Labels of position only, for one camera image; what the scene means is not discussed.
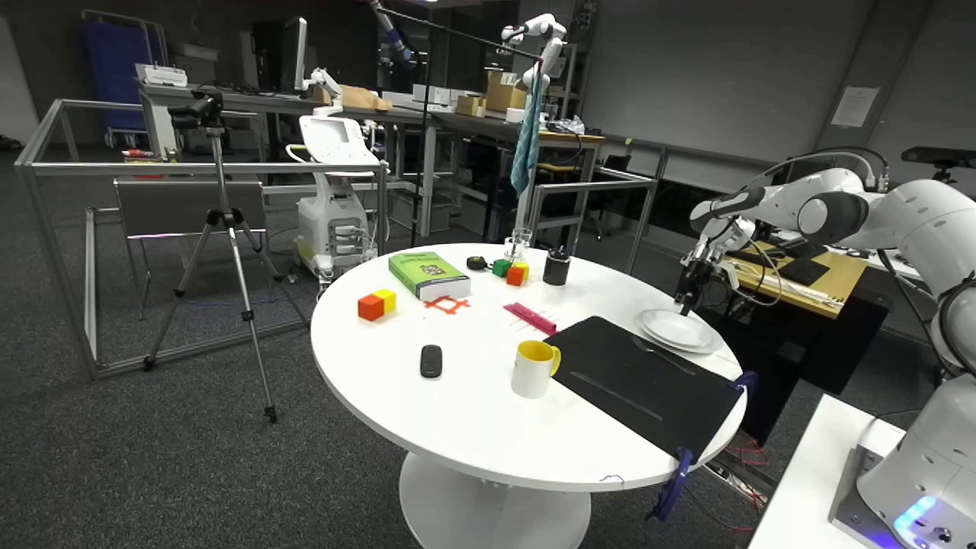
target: yellow cup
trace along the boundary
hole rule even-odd
[[[547,340],[522,340],[513,369],[513,391],[535,400],[543,395],[549,379],[559,371],[561,351]]]

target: gray carpet floor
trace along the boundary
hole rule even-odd
[[[267,385],[281,423],[261,422],[261,391],[247,345],[165,363],[155,371],[92,379],[75,353],[53,272],[41,252],[34,212],[13,157],[0,157],[0,546],[417,546],[399,516],[396,477],[402,452],[350,417],[324,388],[308,335],[261,339]],[[67,272],[82,278],[82,208],[113,203],[106,181],[46,184]],[[101,333],[104,356],[140,353],[158,328],[176,247],[153,247],[155,283],[138,304],[120,226],[101,231]],[[452,229],[432,241],[472,241]],[[276,264],[289,268],[289,231],[271,231]],[[239,294],[224,245],[180,307],[169,345],[241,333]],[[580,252],[623,264],[627,241],[586,238]],[[247,262],[258,325],[294,311],[271,289],[258,262]],[[673,288],[676,256],[640,247],[633,274]],[[300,274],[286,288],[304,311],[316,288]],[[908,422],[923,394],[923,374],[901,339],[879,339],[852,382],[857,404]],[[771,492],[816,404],[800,388],[750,464]],[[657,492],[596,498],[586,549],[618,546],[747,546],[760,510],[708,473],[669,523],[642,521]]]

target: tripod leg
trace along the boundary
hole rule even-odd
[[[186,297],[190,278],[192,278],[192,272],[194,272],[194,262],[200,258],[200,250],[204,250],[210,231],[213,231],[210,223],[204,223],[200,234],[197,234],[194,245],[192,245],[190,264],[183,268],[183,278],[180,278],[180,283],[176,283],[176,289],[175,289],[176,299],[175,299],[170,307],[165,311],[162,328],[158,328],[150,353],[142,356],[142,369],[145,369],[145,371],[155,369],[158,345],[162,345],[165,333],[169,333],[170,324],[175,324],[175,314],[176,314],[176,307],[180,307],[180,302],[183,302],[183,297]]]
[[[241,302],[245,302],[245,324],[247,324],[247,333],[249,333],[249,348],[254,348],[254,359],[255,359],[255,371],[261,379],[261,391],[264,391],[264,417],[267,423],[276,423],[276,408],[273,408],[273,400],[271,400],[271,388],[267,388],[267,374],[264,374],[264,359],[261,359],[261,345],[255,339],[255,328],[254,328],[254,304],[249,304],[249,294],[247,294],[247,278],[245,278],[245,262],[241,262],[241,247],[239,247],[239,229],[229,226],[225,229],[225,238],[231,241],[231,256],[234,256],[234,272],[239,272],[239,288],[241,288]]]
[[[241,223],[241,229],[245,229],[245,238],[249,241],[254,252],[258,252],[261,262],[267,264],[267,272],[271,272],[271,278],[273,278],[273,288],[285,294],[286,304],[294,304],[294,311],[295,311],[295,314],[303,318],[303,324],[308,325],[308,318],[303,314],[303,307],[300,307],[300,302],[294,299],[294,294],[286,294],[286,288],[281,288],[281,283],[285,283],[285,274],[281,274],[276,264],[271,262],[267,247],[258,247],[258,245],[255,245],[255,238],[254,238],[254,231],[249,231],[247,223]]]

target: pink object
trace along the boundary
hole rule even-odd
[[[510,314],[522,318],[523,324],[538,325],[541,333],[552,335],[555,324],[530,307],[523,307],[522,302],[510,302],[507,304]]]

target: table leg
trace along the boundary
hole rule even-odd
[[[588,493],[482,481],[406,453],[399,505],[423,549],[571,549],[588,528]]]

